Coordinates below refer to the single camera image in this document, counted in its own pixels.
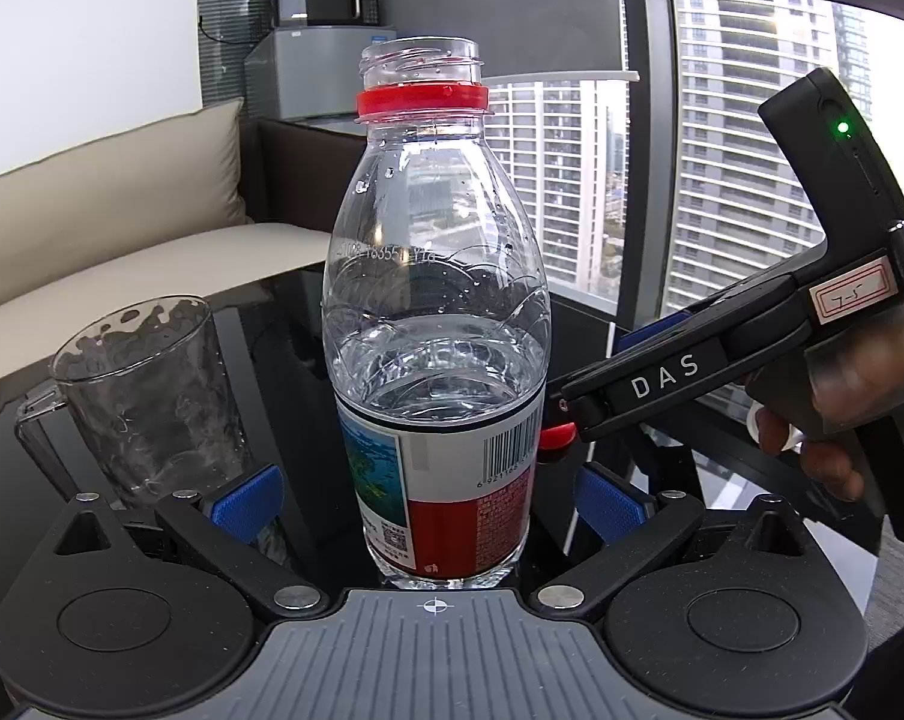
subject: metal screw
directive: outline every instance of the metal screw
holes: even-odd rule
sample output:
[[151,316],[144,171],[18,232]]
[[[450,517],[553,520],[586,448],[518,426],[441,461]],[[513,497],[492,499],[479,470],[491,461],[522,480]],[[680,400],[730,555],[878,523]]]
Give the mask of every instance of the metal screw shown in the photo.
[[288,587],[276,590],[273,601],[276,605],[288,610],[300,610],[300,608],[312,608],[319,603],[322,596],[314,587],[306,584],[290,584]]
[[538,591],[538,603],[549,608],[576,608],[585,600],[585,594],[571,584],[550,584]]

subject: microwave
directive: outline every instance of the microwave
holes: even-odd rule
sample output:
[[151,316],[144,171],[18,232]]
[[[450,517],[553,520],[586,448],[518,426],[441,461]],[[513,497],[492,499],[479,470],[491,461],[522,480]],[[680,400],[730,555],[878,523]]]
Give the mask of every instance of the microwave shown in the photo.
[[249,0],[254,39],[285,26],[379,26],[379,0]]

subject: blue gripper pad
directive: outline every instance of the blue gripper pad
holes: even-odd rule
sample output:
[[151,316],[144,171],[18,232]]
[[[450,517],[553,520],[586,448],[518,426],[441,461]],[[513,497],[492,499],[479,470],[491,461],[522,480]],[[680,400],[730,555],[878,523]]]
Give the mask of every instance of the blue gripper pad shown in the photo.
[[691,311],[676,311],[675,314],[670,314],[668,317],[662,317],[658,322],[647,324],[646,327],[640,327],[638,330],[626,333],[624,336],[616,338],[614,343],[612,343],[612,354],[624,352],[626,349],[635,346],[636,343],[645,341],[646,338],[652,338],[652,336],[658,335],[663,330],[668,330],[670,327],[675,327],[676,324],[685,322],[686,319],[691,316]]
[[230,536],[249,544],[278,517],[284,498],[282,472],[277,466],[267,466],[215,501],[208,517]]
[[[622,487],[631,485],[623,482]],[[609,544],[636,530],[648,519],[649,505],[645,493],[632,495],[598,473],[582,466],[575,479],[575,507],[579,517]]]

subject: brown sofa armrest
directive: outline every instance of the brown sofa armrest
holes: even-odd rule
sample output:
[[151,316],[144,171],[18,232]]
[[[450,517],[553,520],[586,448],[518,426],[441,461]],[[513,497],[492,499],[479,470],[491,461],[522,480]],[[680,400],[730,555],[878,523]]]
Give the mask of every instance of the brown sofa armrest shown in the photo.
[[[249,172],[247,177],[246,143],[243,143],[240,183],[249,215],[256,221],[282,221],[331,233],[345,190],[362,159],[366,139],[270,119],[247,122],[253,123],[257,124],[254,136],[258,141],[261,176]],[[243,141],[247,124],[243,128]],[[249,167],[259,170],[252,163],[253,148],[249,140]],[[264,194],[260,181],[264,182]],[[249,194],[263,196],[266,202],[249,201]]]

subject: red bottle ring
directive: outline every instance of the red bottle ring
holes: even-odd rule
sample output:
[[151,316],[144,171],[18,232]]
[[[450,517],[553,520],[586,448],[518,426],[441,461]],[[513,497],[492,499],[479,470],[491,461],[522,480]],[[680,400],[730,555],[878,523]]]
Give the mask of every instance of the red bottle ring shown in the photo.
[[360,117],[436,108],[484,113],[489,108],[489,89],[467,82],[398,83],[360,92],[356,95],[355,103]]

